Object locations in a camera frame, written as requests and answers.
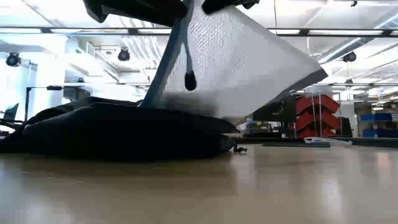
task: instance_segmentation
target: table surface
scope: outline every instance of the table surface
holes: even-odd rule
[[[1,155],[0,223],[398,223],[398,151],[248,149],[150,164]]]

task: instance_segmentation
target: pipe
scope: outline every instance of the pipe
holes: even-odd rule
[[[396,28],[398,28],[397,9],[394,9],[391,12],[385,14],[374,23],[374,29],[396,29]],[[334,46],[330,50],[321,54],[318,57],[318,61],[320,64],[331,62],[352,52],[358,47],[362,47],[363,45],[369,43],[374,39],[375,37],[361,37],[361,38],[355,38],[343,41],[342,43]]]

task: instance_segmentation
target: black bag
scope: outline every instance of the black bag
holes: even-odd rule
[[[229,151],[235,144],[221,133],[235,130],[218,118],[90,97],[38,113],[0,151],[117,161],[201,158]]]

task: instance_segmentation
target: spotlight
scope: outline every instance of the spotlight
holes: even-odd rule
[[[129,49],[121,49],[121,51],[118,55],[118,59],[122,62],[130,60]]]
[[[349,54],[346,54],[343,56],[343,61],[344,62],[354,62],[356,60],[356,54],[354,52],[351,52]]]
[[[21,65],[21,58],[19,57],[19,53],[10,53],[6,60],[6,64],[11,67],[18,67]]]

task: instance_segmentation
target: ceiling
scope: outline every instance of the ceiling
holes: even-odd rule
[[[261,0],[250,10],[238,7],[243,13],[263,25],[277,28],[313,29],[374,29],[380,19],[388,19],[398,12],[398,1],[351,1],[318,0]],[[1,26],[55,26],[55,27],[156,27],[149,22],[120,16],[109,16],[103,24],[90,18],[82,0],[1,0]],[[119,73],[139,73],[156,68],[168,41],[168,37],[80,37],[96,49],[96,57]],[[283,37],[287,42],[314,58],[320,59],[331,49],[354,38],[341,37]],[[354,83],[398,83],[398,39],[380,38],[357,45],[355,62],[332,60],[322,66],[329,74],[323,83],[343,83],[352,78]],[[121,48],[128,48],[131,59],[120,62],[117,55]],[[382,87],[372,91],[377,95],[396,91]]]

